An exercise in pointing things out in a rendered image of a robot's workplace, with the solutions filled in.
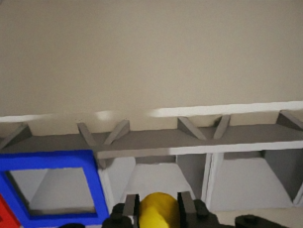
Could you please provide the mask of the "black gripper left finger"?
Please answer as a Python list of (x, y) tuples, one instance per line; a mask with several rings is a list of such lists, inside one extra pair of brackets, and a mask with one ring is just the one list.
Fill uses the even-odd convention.
[[(113, 206), (110, 217), (102, 222), (101, 228), (140, 228), (138, 194), (127, 194), (125, 203)], [(82, 223), (67, 223), (57, 228), (86, 228)]]

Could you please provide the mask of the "blue square band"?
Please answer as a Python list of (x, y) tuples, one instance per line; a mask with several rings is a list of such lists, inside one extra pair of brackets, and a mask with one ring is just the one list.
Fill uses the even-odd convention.
[[(3, 171), (80, 168), (97, 213), (31, 216)], [(24, 228), (59, 227), (67, 223), (102, 225), (110, 217), (92, 150), (0, 154), (0, 193)]]

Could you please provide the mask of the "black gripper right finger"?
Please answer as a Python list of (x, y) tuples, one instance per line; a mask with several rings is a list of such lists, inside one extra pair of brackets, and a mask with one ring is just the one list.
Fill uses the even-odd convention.
[(208, 211), (205, 202), (192, 199), (189, 191), (177, 192), (177, 201), (180, 228), (289, 228), (252, 214), (237, 216), (235, 225), (221, 224), (217, 215)]

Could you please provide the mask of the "yellow ball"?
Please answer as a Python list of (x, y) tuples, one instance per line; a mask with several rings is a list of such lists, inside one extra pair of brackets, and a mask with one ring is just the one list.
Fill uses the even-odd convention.
[(139, 204), (140, 228), (180, 228), (178, 201), (165, 192), (147, 195)]

